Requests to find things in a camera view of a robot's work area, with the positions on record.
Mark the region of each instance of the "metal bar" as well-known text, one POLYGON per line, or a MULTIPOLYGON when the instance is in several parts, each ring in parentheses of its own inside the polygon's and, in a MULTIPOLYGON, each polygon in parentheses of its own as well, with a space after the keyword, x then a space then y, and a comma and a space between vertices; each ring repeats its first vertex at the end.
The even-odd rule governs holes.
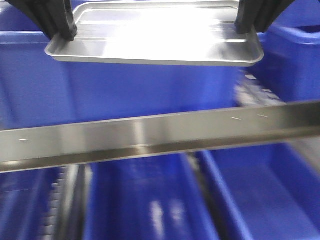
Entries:
POLYGON ((320 102, 0 131, 0 172, 320 136, 320 102))

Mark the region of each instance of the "blue plastic bin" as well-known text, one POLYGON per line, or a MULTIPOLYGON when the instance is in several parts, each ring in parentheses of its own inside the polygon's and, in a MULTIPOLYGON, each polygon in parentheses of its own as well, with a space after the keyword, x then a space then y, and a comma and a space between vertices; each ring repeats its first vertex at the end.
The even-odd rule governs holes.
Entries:
POLYGON ((75 120, 66 66, 44 52, 49 40, 20 11, 0 3, 0 114, 6 129, 75 120))
POLYGON ((93 164, 84 240, 218 240, 186 155, 93 164))
POLYGON ((320 25, 319 0, 295 0, 277 19, 283 27, 320 25))
POLYGON ((57 177, 57 168, 0 174, 0 239, 38 239, 57 177))
POLYGON ((274 24, 263 47, 264 59, 249 72, 285 102, 320 99, 320 25, 274 24))
MULTIPOLYGON (((85 1, 75 0, 73 5, 85 1)), ((28 19, 0 13, 2 128, 39 127, 233 107, 237 67, 65 63, 44 53, 28 19)))
POLYGON ((67 64, 79 121, 234 105, 237 67, 67 64))
POLYGON ((232 240, 320 240, 320 176, 286 144, 197 154, 232 240))

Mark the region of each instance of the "metal beam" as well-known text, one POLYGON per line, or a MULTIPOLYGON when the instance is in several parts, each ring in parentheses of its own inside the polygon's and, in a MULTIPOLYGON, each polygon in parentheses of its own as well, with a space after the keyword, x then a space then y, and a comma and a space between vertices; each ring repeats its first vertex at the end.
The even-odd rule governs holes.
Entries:
POLYGON ((320 102, 0 131, 0 172, 320 136, 320 102))

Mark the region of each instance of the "silver tray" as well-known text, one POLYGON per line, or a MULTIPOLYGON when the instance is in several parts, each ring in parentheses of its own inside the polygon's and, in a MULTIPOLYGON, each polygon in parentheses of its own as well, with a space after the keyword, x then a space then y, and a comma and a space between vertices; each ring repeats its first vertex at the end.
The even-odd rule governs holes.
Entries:
POLYGON ((74 10, 73 42, 56 35, 58 61, 252 66, 263 58, 254 30, 237 34, 237 0, 90 2, 74 10))

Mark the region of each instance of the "metal tray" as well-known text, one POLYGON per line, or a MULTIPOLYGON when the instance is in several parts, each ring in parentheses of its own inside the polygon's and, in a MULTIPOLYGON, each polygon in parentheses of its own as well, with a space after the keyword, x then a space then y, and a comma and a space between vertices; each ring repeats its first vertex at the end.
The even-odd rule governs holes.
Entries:
POLYGON ((254 30, 237 34, 239 1, 90 2, 74 10, 73 42, 56 35, 45 52, 58 61, 252 66, 263 58, 254 30))

